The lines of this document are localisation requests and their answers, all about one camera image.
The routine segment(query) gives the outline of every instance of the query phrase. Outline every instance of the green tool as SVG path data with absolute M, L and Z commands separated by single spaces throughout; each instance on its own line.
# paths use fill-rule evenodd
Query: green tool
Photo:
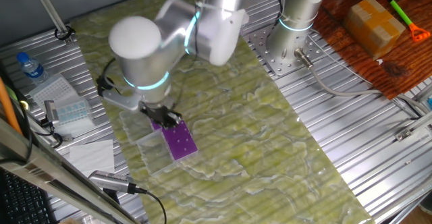
M 399 16 L 403 19 L 403 21 L 408 25 L 408 27 L 411 30 L 411 37 L 414 42 L 418 42 L 420 40 L 423 40 L 425 38 L 429 38 L 431 36 L 430 32 L 427 32 L 424 29 L 421 29 L 417 27 L 411 19 L 405 14 L 405 12 L 400 8 L 400 6 L 396 3 L 394 0 L 388 0 L 390 2 L 390 5 L 396 10 L 396 12 L 399 14 Z

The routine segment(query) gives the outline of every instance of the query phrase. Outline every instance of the water bottle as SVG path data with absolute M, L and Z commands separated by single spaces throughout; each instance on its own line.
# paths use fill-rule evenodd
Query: water bottle
M 49 78 L 49 74 L 35 58 L 30 58 L 25 52 L 19 53 L 16 58 L 20 62 L 22 72 L 36 84 L 40 85 Z

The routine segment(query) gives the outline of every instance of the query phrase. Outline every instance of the white robotic arm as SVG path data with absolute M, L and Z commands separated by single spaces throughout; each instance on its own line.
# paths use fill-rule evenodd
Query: white robotic arm
M 154 21 L 124 18 L 111 30 L 109 44 L 132 97 L 111 91 L 102 96 L 131 111 L 142 111 L 164 127 L 175 126 L 180 114 L 171 110 L 169 71 L 185 53 L 222 66 L 232 56 L 241 25 L 248 18 L 248 0 L 202 0 L 191 5 L 168 0 Z M 279 59 L 295 59 L 305 44 L 322 0 L 285 0 L 281 22 L 267 38 L 269 52 Z

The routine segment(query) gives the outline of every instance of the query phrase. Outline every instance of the bottle cap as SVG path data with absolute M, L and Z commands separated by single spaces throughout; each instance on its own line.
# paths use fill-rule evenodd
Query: bottle cap
M 20 52 L 16 55 L 16 59 L 21 62 L 21 63 L 26 63 L 30 60 L 30 58 L 28 57 L 27 53 L 25 52 Z

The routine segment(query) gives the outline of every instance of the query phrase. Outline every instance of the purple block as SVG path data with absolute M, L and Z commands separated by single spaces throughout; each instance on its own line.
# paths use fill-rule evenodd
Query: purple block
M 188 126 L 182 120 L 176 127 L 164 129 L 160 125 L 151 122 L 154 131 L 161 129 L 162 134 L 167 141 L 169 151 L 175 161 L 178 161 L 192 153 L 198 152 L 192 136 L 190 135 Z

